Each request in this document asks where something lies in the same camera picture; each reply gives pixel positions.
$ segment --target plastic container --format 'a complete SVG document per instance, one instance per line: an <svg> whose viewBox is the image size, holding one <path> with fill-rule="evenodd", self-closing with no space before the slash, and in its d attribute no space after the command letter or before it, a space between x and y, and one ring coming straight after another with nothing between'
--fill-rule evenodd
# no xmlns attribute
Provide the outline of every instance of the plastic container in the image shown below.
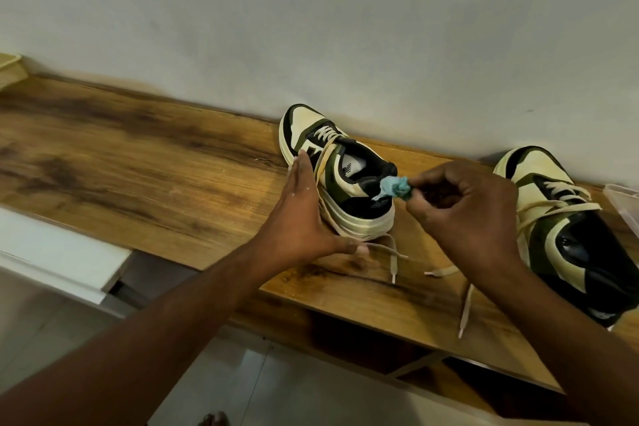
<svg viewBox="0 0 639 426"><path fill-rule="evenodd" d="M615 206L628 227L639 237L639 191L616 184L607 184L603 188L603 194Z"/></svg>
<svg viewBox="0 0 639 426"><path fill-rule="evenodd" d="M22 56L0 53L0 91L28 77L28 73L20 64L20 59Z"/></svg>

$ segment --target shoelace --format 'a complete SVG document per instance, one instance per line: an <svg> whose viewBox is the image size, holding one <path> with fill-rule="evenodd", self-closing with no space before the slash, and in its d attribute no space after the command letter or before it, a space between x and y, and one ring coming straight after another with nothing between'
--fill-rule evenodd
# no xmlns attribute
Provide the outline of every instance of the shoelace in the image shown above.
<svg viewBox="0 0 639 426"><path fill-rule="evenodd" d="M546 218L548 216L553 216L555 214L562 214L564 212L582 212L582 211L599 211L601 210L601 206L596 202L587 202L591 199L590 192L588 192L583 187L575 186L572 184L568 184L567 182L544 182L544 185L547 189L550 189L550 195L555 197L557 194L564 191L571 191L571 194L567 194L559 197L556 200L539 200L537 202L531 202L530 204L526 204L521 209L517 209L517 217L521 220L523 213L533 209L534 207L556 207L553 211L545 212L540 216L536 216L534 218L526 219L522 221L517 226L517 237L524 232L527 228L531 227L535 222L540 220L541 218ZM580 199L583 202L579 202L578 204L571 204L570 200ZM438 269L436 271L427 271L425 275L432 275L434 277L444 277L446 275L451 275L459 271L456 266L449 266L448 268ZM459 319L459 333L458 337L464 333L466 325L468 324L468 316L470 315L470 304L472 302L472 294L475 291L475 286L470 284L468 287L468 291L466 293L466 298L464 300L464 308L461 312L461 318Z"/></svg>
<svg viewBox="0 0 639 426"><path fill-rule="evenodd" d="M314 171L315 185L319 186L320 177L322 175L322 172L324 172L324 170L326 169L326 164L328 163L328 159L333 153L333 151L337 148L337 144L335 143L335 140L342 135L338 133L337 131L335 131L330 126L323 126L322 128L315 131L314 135L326 142L324 145L324 148L319 154L318 162L315 165L315 171ZM326 206L326 203L324 202L324 199L322 198L321 193L319 194L319 197L320 197L319 212L322 215L322 217L331 224L333 229L335 229L340 236L353 237L350 234L348 234L346 231L344 231L332 218L332 216L330 215L330 212L328 212L328 207ZM397 251L397 244L395 243L395 238L392 237L390 234L386 233L379 237L388 238L391 245L385 246L384 244L378 244L378 243L366 243L366 245L373 248L383 249L390 254L390 276L392 279L392 283L395 284L395 277L397 276L397 258L398 257L403 259L410 259L410 258ZM366 239L369 239L369 238L370 236L365 236L364 238L362 238L362 240L366 241Z"/></svg>

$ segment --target floor tile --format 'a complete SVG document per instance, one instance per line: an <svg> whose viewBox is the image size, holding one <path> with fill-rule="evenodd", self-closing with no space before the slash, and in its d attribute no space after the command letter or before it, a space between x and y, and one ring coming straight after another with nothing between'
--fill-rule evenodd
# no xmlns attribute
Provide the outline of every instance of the floor tile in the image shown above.
<svg viewBox="0 0 639 426"><path fill-rule="evenodd" d="M466 412L274 345L242 426L489 424Z"/></svg>
<svg viewBox="0 0 639 426"><path fill-rule="evenodd" d="M67 301L8 273L0 273L0 374Z"/></svg>
<svg viewBox="0 0 639 426"><path fill-rule="evenodd" d="M0 375L0 391L9 389L118 321L82 303L66 301L4 369Z"/></svg>
<svg viewBox="0 0 639 426"><path fill-rule="evenodd" d="M206 414L224 411L239 425L258 380L270 342L231 327L199 355L153 415L149 426L195 426Z"/></svg>

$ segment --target green and white sneaker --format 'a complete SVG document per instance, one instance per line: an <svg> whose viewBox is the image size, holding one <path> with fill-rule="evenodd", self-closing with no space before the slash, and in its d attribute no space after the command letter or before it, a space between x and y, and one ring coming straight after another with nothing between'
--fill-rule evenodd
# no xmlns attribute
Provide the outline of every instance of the green and white sneaker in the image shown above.
<svg viewBox="0 0 639 426"><path fill-rule="evenodd" d="M306 105L293 105L279 125L279 144L289 164L306 150L318 184L322 217L341 236L370 241L393 226L390 197L373 201L379 181L397 175L397 167L354 140L324 115Z"/></svg>
<svg viewBox="0 0 639 426"><path fill-rule="evenodd" d="M520 254L548 286L604 327L639 305L639 269L550 152L516 148L494 172L519 189Z"/></svg>

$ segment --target cloth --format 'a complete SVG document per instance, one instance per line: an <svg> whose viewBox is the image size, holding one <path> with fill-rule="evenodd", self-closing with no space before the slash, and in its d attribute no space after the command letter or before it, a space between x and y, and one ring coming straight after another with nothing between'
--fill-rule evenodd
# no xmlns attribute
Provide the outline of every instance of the cloth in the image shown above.
<svg viewBox="0 0 639 426"><path fill-rule="evenodd" d="M400 197L404 200L410 199L413 188L408 183L408 177L384 177L379 181L380 192L373 197L373 200L379 200L382 197Z"/></svg>

